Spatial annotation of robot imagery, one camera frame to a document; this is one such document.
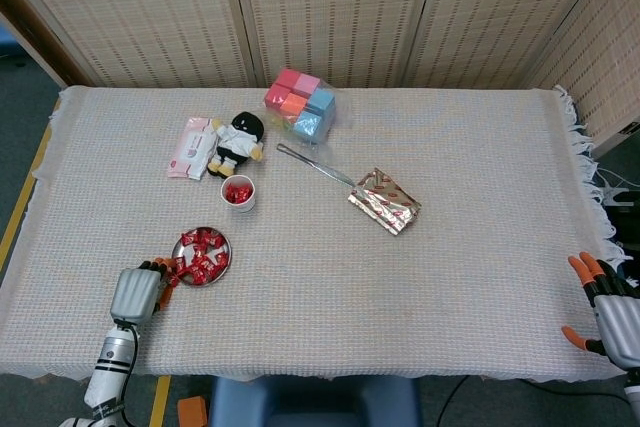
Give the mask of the left robot hand silver orange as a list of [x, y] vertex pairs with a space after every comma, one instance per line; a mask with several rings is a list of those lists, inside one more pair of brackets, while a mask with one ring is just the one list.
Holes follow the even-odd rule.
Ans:
[[168, 303], [175, 262], [156, 258], [137, 268], [124, 269], [118, 278], [110, 307], [116, 324], [141, 325]]

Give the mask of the right robot hand silver orange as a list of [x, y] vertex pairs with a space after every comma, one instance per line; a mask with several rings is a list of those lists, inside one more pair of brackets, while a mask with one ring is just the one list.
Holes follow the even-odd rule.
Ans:
[[599, 339], [580, 336], [570, 326], [561, 332], [582, 351], [607, 357], [625, 372], [639, 369], [639, 290], [618, 275], [614, 268], [588, 252], [569, 256], [592, 308]]

